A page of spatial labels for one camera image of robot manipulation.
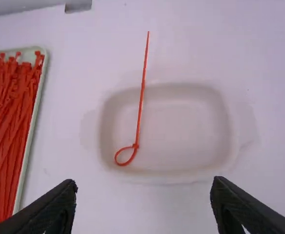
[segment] tray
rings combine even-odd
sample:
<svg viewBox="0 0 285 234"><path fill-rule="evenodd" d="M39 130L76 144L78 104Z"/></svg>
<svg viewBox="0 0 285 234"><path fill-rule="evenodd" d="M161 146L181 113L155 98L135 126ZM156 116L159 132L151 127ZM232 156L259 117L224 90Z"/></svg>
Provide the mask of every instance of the tray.
<svg viewBox="0 0 285 234"><path fill-rule="evenodd" d="M43 82L46 74L46 68L47 68L47 61L48 61L48 53L45 49L38 47L38 46L32 46L32 47L23 47L23 48L14 48L14 49L8 49L8 50L0 50L0 53L5 53L6 58L9 56L14 57L16 52L20 51L21 56L18 58L18 62L30 62L32 65L35 64L35 51L40 51L41 54L45 55L44 62L43 62L43 67L42 67L42 73L40 77L40 82L38 85L38 90L36 94L36 99L35 99L35 104L33 108L33 113L32 113L32 119L30 123L30 129L25 145L25 152L23 156L23 161L22 161L22 167L21 167L21 172L20 172L20 177L19 177L19 183L18 183L18 188L17 188L17 194L16 194L16 199L15 199L15 204L14 204L14 209L13 209L13 214L19 211L20 208L20 200L21 200L21 195L22 195L22 189L23 189L23 184L24 184L24 179L26 176L26 168L27 168L27 163L29 159L29 154L30 154L30 148L31 148L31 143L32 143L32 137L33 137L33 132L35 128L35 121L37 117L37 113L39 110L39 105L40 105L40 100L41 100L41 91L43 88Z"/></svg>
<svg viewBox="0 0 285 234"><path fill-rule="evenodd" d="M130 165L117 166L115 152L134 143L139 95L140 87L129 88L104 103L100 158L107 171L131 182L185 183L215 176L235 161L237 134L222 94L204 84L172 83L146 87L140 148ZM131 154L123 152L123 160Z"/></svg>

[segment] red cable tie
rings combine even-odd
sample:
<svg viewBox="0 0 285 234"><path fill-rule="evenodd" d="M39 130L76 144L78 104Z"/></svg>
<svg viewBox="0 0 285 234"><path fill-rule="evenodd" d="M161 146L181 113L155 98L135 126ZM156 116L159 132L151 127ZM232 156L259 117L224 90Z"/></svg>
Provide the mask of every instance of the red cable tie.
<svg viewBox="0 0 285 234"><path fill-rule="evenodd" d="M130 164L136 156L136 153L139 149L139 133L141 128L141 118L142 118L142 109L143 109L143 94L144 94L144 84L145 84L145 77L146 77L146 68L147 68L147 58L148 58L148 47L149 47L149 34L147 33L147 42L146 42L146 49L144 52L144 62L143 62L143 71L142 71L142 88L141 88L141 97L139 101L139 109L138 109L138 119L137 119L137 128L136 128L136 138L135 143L131 146L126 146L119 149L114 155L114 161L118 166L127 166ZM126 162L118 162L118 156L121 152L127 149L134 149L132 156Z"/></svg>

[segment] gray object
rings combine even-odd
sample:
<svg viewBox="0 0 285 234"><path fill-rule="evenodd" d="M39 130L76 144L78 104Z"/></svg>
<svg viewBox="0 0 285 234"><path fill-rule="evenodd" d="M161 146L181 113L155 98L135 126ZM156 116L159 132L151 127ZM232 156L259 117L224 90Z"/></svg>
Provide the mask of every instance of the gray object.
<svg viewBox="0 0 285 234"><path fill-rule="evenodd" d="M91 9L92 0L0 0L0 15L65 4L66 13Z"/></svg>

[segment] white table surface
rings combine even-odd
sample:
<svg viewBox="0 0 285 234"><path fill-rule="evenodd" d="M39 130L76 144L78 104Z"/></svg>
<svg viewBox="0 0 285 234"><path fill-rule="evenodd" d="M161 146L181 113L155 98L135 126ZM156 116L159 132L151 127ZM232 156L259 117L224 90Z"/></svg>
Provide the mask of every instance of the white table surface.
<svg viewBox="0 0 285 234"><path fill-rule="evenodd" d="M73 178L74 234L217 233L211 179L127 184L100 164L103 100L137 85L148 30L148 72L159 73L149 83L170 69L218 84L248 110L241 125L253 149L224 175L285 215L285 1L276 0L94 0L83 13L58 6L0 17L0 49L40 45L51 58L22 205Z"/></svg>

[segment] shallow white dish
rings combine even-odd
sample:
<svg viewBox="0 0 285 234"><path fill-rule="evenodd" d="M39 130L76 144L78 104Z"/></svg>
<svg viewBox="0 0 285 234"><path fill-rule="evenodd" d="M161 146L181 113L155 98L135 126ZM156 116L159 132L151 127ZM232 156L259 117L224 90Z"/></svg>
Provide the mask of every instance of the shallow white dish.
<svg viewBox="0 0 285 234"><path fill-rule="evenodd" d="M120 167L115 152L134 143L140 87L112 95L100 124L101 159L108 171L132 182L185 183L226 170L238 153L235 124L222 94L207 85L147 86L140 148ZM127 150L120 161L132 154Z"/></svg>

